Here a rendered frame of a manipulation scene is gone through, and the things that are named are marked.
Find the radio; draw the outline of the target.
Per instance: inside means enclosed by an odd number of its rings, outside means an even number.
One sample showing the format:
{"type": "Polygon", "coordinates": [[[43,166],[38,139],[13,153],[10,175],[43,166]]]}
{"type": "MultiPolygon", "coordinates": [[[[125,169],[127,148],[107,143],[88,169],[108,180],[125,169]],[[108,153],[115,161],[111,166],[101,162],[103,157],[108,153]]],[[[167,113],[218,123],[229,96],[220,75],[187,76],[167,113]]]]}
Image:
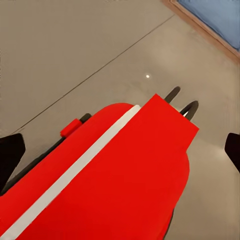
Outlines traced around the radio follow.
{"type": "Polygon", "coordinates": [[[0,192],[0,240],[164,240],[200,130],[181,91],[75,119],[0,192]]]}

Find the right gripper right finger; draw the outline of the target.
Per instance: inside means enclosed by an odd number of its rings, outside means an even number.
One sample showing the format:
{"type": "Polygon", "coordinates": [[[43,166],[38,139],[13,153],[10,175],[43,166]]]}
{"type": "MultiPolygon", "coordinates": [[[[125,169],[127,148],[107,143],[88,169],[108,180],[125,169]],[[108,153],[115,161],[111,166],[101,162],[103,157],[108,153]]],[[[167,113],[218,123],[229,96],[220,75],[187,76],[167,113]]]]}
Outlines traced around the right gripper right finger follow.
{"type": "Polygon", "coordinates": [[[225,142],[224,151],[240,172],[240,135],[229,133],[225,142]]]}

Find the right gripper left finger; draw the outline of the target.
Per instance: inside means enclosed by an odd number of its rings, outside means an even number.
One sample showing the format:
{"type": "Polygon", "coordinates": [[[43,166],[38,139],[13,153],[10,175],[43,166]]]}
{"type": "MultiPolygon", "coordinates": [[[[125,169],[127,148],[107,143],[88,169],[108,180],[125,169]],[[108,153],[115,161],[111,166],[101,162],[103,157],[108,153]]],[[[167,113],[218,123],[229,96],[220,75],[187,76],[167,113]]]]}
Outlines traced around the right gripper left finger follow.
{"type": "Polygon", "coordinates": [[[0,139],[0,193],[26,151],[21,133],[0,139]]]}

